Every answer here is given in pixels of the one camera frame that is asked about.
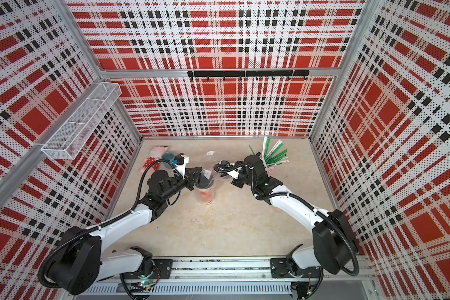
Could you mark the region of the red milk tea cup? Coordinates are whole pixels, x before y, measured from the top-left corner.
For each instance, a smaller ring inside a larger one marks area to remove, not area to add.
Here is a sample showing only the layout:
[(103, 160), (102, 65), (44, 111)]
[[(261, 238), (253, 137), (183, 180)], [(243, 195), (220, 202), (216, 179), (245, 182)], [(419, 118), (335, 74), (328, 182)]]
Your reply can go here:
[(204, 174), (201, 174), (196, 184), (196, 189), (202, 203), (211, 204), (213, 202), (215, 197), (214, 187), (215, 179), (212, 176), (206, 177)]

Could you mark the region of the clear plastic carrier bag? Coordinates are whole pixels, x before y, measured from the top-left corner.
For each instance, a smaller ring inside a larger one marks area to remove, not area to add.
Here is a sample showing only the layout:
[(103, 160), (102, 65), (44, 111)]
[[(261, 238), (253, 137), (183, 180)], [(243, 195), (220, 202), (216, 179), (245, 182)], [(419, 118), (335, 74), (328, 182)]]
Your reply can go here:
[(202, 167), (202, 171), (194, 189), (196, 199), (201, 204), (210, 205), (215, 199), (216, 188), (222, 178), (214, 166), (220, 162), (221, 152), (218, 150), (208, 151), (201, 158), (199, 167)]

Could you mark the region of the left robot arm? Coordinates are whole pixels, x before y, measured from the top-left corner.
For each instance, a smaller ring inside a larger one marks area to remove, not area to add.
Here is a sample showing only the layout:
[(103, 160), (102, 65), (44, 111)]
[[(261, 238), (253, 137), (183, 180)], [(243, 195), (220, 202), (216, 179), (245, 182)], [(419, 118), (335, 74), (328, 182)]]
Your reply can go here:
[(193, 190), (202, 167), (174, 167), (141, 177), (137, 197), (130, 209), (97, 225), (67, 230), (56, 248), (42, 261), (37, 279), (45, 288), (64, 289), (71, 295), (85, 292), (95, 282), (122, 273), (153, 272), (152, 254), (134, 246), (124, 252), (104, 252), (130, 232), (157, 220), (171, 206), (170, 199), (183, 189)]

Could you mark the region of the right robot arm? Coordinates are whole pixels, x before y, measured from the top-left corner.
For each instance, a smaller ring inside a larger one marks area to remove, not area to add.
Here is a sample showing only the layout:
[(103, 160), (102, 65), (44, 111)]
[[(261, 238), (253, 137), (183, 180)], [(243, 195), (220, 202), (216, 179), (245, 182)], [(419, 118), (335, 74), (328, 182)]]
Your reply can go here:
[(344, 272), (358, 276), (359, 243), (345, 214), (335, 209), (321, 209), (293, 193), (282, 181), (266, 171), (260, 154), (233, 164), (222, 162), (214, 167), (232, 177), (239, 188), (248, 185), (258, 201), (285, 212), (312, 235), (312, 246), (299, 245), (286, 256), (286, 266), (292, 276), (302, 276), (310, 268), (321, 268), (332, 275)]

